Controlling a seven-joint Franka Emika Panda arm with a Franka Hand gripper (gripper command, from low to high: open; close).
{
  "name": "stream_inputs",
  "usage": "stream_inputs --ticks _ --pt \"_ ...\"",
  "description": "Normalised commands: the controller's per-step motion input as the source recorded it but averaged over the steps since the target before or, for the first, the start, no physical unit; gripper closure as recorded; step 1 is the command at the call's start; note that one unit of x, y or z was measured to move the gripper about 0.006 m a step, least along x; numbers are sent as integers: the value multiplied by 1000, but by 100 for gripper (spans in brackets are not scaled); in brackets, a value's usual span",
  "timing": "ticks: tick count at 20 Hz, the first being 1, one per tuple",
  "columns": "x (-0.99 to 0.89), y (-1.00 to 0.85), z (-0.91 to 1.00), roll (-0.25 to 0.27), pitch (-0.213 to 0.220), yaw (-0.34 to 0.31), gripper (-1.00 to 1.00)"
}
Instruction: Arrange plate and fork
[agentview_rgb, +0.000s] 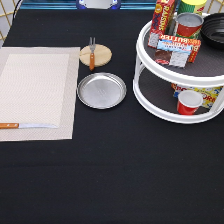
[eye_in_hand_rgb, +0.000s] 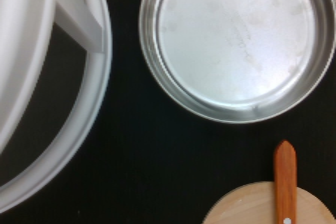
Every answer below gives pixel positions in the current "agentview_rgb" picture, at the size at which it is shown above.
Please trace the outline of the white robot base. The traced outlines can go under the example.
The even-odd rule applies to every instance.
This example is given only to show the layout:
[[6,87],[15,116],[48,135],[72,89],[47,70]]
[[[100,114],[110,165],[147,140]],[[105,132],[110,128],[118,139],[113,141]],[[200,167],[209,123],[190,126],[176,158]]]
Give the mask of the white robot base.
[[78,9],[119,9],[121,0],[76,0]]

